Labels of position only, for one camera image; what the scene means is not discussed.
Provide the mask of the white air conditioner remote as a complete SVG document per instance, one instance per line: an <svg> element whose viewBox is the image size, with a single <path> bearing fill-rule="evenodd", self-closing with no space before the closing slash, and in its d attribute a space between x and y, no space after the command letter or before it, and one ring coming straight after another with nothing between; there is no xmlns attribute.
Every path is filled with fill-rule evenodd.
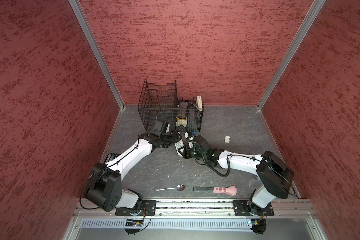
<svg viewBox="0 0 360 240"><path fill-rule="evenodd" d="M175 147L176 147L176 150L177 150L177 154L179 156L183 157L184 156L184 150L185 150L183 140L179 140L177 143L175 143Z"/></svg>

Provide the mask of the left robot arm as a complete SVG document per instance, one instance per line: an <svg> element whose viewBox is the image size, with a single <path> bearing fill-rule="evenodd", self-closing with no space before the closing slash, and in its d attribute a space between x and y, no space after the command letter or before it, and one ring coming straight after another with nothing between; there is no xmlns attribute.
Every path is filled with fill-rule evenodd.
<svg viewBox="0 0 360 240"><path fill-rule="evenodd" d="M125 208L140 213L143 209L143 197L132 190L125 190L122 181L127 173L144 157L157 148L168 148L179 142L182 136L170 129L164 120L156 120L151 131L137 137L136 142L113 160L92 167L81 197L95 204L95 208L83 207L86 210L102 209L110 212L116 208Z"/></svg>

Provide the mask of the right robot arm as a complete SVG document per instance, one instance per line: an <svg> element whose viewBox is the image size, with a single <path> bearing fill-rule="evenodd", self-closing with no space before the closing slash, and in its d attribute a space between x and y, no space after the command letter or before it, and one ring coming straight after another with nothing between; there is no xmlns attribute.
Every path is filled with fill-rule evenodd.
<svg viewBox="0 0 360 240"><path fill-rule="evenodd" d="M292 185L294 171L276 154L265 151L260 155L245 155L211 147L201 135L186 138L188 145L175 144L178 154L185 159L195 159L220 177L231 170L256 176L262 185L254 190L247 206L253 212L265 209L275 199L287 199L295 194Z"/></svg>

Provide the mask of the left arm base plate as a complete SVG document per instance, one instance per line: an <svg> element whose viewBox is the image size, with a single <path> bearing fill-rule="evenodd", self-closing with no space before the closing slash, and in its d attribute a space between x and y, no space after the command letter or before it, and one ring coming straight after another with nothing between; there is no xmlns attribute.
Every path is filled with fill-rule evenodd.
<svg viewBox="0 0 360 240"><path fill-rule="evenodd" d="M156 200L139 200L137 204L129 209L129 208L116 208L115 215L116 216L143 216L144 214L148 214L148 216L154 216L156 211Z"/></svg>

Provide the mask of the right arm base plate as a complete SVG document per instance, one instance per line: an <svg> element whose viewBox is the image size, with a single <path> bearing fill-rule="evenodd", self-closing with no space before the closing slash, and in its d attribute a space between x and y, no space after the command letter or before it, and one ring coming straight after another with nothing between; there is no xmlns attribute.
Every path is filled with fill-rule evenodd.
<svg viewBox="0 0 360 240"><path fill-rule="evenodd" d="M275 215L271 204L260 208L253 203L249 204L248 201L234 200L232 203L236 217L273 217Z"/></svg>

